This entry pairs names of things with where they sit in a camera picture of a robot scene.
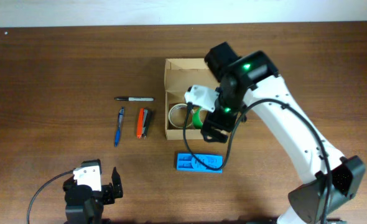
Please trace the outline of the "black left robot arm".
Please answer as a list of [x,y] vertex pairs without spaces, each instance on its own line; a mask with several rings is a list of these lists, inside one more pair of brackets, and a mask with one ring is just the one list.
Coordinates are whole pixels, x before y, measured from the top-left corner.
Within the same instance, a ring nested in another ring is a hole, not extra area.
[[84,161],[72,170],[72,176],[63,183],[67,223],[112,223],[109,218],[103,218],[104,207],[123,197],[123,186],[116,168],[108,184],[101,183],[101,175],[99,159]]

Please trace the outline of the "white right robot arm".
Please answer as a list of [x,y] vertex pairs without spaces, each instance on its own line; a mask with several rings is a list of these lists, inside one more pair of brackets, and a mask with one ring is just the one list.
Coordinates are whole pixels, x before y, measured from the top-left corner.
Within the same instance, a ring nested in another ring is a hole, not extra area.
[[290,207],[278,223],[326,223],[330,213],[355,197],[366,172],[364,162],[346,157],[324,138],[264,52],[240,57],[224,42],[210,49],[205,63],[220,85],[201,129],[204,139],[231,144],[246,113],[254,111],[302,181],[288,194]]

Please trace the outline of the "blue plastic case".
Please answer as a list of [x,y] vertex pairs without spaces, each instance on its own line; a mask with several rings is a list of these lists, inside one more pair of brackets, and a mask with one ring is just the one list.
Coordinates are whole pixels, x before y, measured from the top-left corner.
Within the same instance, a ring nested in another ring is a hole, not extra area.
[[[223,156],[216,154],[196,154],[196,156],[207,166],[214,169],[223,164]],[[222,170],[211,170],[199,163],[189,152],[180,152],[177,154],[176,169],[186,172],[207,172],[222,173]]]

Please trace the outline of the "white tape roll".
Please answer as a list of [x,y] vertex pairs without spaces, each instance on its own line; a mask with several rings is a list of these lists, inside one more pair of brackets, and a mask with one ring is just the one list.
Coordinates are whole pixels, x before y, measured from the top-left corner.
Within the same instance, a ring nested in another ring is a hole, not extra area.
[[168,119],[170,124],[178,129],[184,128],[186,116],[187,116],[187,104],[185,103],[174,104],[168,113]]

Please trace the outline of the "green tape roll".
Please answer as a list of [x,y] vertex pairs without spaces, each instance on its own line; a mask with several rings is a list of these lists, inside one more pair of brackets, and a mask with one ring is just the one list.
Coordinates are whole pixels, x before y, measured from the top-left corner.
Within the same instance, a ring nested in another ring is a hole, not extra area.
[[192,122],[195,129],[202,129],[207,113],[208,111],[202,107],[193,110]]

